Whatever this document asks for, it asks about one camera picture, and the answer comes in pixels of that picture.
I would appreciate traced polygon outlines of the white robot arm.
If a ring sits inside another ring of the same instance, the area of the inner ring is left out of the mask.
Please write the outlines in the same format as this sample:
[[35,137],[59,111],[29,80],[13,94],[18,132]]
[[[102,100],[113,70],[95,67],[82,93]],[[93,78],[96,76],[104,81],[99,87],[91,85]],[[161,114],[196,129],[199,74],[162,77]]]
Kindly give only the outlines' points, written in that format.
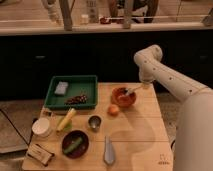
[[163,52],[151,45],[134,55],[139,80],[157,80],[181,102],[173,171],[213,171],[213,89],[161,63]]

